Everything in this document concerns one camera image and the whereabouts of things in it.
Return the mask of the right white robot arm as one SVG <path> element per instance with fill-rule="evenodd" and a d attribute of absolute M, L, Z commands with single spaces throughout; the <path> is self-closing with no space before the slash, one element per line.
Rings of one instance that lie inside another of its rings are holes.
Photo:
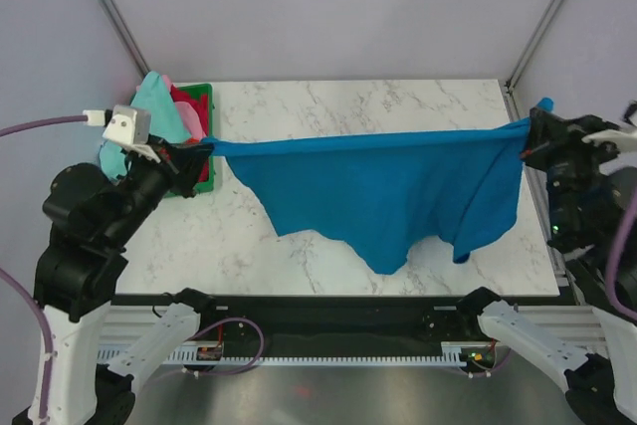
<path fill-rule="evenodd" d="M 487 288 L 458 303 L 456 327 L 470 339 L 502 343 L 547 376 L 585 424 L 636 421 L 636 169 L 601 165 L 636 149 L 636 105 L 623 122 L 565 119 L 542 100 L 530 111 L 521 160 L 546 177 L 548 245 L 577 256 L 565 266 L 599 321 L 606 355 L 543 330 Z"/>

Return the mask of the blue t shirt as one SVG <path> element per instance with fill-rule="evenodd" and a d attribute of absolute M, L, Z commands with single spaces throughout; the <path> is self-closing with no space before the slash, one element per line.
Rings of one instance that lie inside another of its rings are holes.
<path fill-rule="evenodd" d="M 493 129 L 212 140 L 280 236 L 315 231 L 391 275 L 417 242 L 437 237 L 463 263 L 517 221 L 523 118 Z"/>

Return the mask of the teal t shirt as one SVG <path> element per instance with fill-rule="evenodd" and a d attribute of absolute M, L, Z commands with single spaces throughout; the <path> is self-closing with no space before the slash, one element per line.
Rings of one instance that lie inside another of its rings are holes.
<path fill-rule="evenodd" d="M 174 105 L 169 87 L 157 72 L 150 72 L 130 102 L 130 105 L 150 112 L 152 135 L 162 137 L 170 143 L 185 142 L 191 134 L 185 127 Z M 102 172 L 112 180 L 126 174 L 124 154 L 119 146 L 105 141 L 100 149 L 99 161 Z"/>

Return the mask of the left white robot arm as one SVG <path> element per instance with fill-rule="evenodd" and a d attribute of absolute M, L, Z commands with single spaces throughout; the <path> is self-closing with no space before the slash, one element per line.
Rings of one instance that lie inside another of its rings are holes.
<path fill-rule="evenodd" d="M 137 394 L 168 355 L 191 336 L 218 327 L 214 299 L 186 288 L 123 355 L 98 362 L 102 329 L 128 261 L 126 243 L 167 193 L 191 198 L 211 143 L 171 144 L 127 154 L 128 171 L 111 182 L 79 163 L 53 180 L 43 212 L 52 223 L 34 292 L 26 297 L 42 330 L 38 390 L 15 424 L 122 424 Z"/>

